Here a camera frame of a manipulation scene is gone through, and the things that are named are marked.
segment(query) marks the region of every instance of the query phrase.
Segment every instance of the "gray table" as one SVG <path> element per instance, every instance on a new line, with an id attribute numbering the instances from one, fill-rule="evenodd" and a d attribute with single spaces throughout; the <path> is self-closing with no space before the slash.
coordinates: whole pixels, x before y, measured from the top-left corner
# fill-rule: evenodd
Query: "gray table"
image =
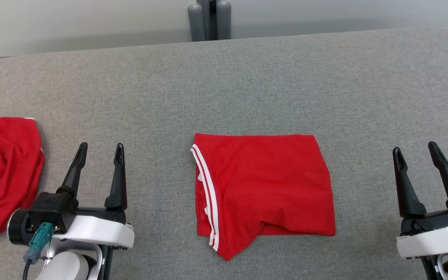
<path id="1" fill-rule="evenodd" d="M 444 209 L 427 143 L 448 158 L 448 30 L 378 30 L 48 53 L 0 59 L 0 116 L 33 117 L 55 191 L 89 142 L 78 199 L 101 206 L 126 148 L 135 248 L 111 279 L 425 279 L 401 259 L 392 148 L 418 197 Z M 230 262 L 196 234 L 195 132 L 316 135 L 336 236 L 261 236 Z M 0 279 L 26 248 L 0 234 Z M 30 278 L 40 266 L 33 266 Z"/>

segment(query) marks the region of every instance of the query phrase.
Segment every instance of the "crumpled red shirt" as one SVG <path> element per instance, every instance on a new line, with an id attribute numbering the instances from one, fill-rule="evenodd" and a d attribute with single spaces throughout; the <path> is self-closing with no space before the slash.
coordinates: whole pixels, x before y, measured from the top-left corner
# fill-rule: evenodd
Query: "crumpled red shirt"
<path id="1" fill-rule="evenodd" d="M 17 208 L 29 208 L 44 165 L 34 119 L 0 118 L 0 233 Z"/>

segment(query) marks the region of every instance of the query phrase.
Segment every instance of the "red cloth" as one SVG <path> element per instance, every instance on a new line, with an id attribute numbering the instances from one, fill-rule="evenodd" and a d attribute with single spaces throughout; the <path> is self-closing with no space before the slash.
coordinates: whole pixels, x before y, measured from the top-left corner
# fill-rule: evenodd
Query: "red cloth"
<path id="1" fill-rule="evenodd" d="M 43 164 L 35 121 L 0 118 L 0 232 L 17 208 L 29 208 L 34 202 Z"/>
<path id="2" fill-rule="evenodd" d="M 258 235 L 335 234 L 329 171 L 312 135 L 196 133 L 198 234 L 226 261 Z"/>

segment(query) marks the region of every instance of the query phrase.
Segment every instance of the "white wall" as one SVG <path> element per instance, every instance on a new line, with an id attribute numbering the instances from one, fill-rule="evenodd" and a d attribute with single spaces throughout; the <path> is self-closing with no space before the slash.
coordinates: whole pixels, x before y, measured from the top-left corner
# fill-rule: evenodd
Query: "white wall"
<path id="1" fill-rule="evenodd" d="M 232 37 L 435 26 L 448 0 L 230 0 Z M 190 41 L 195 0 L 0 0 L 0 56 Z"/>

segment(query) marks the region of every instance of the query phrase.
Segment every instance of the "cable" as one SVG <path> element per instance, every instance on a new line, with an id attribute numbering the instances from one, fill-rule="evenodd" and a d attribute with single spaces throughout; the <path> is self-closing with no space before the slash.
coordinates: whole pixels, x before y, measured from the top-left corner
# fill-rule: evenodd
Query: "cable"
<path id="1" fill-rule="evenodd" d="M 32 263 L 32 259 L 28 259 L 27 262 L 25 263 L 25 268 L 23 269 L 22 280 L 27 280 L 27 274 L 29 274 L 29 267 L 30 267 L 31 263 Z"/>
<path id="2" fill-rule="evenodd" d="M 23 270 L 22 280 L 27 280 L 30 265 L 36 264 L 37 260 L 41 258 L 41 251 L 51 240 L 53 233 L 55 233 L 53 224 L 47 222 L 41 223 L 29 243 L 29 249 L 23 255 L 25 269 Z"/>

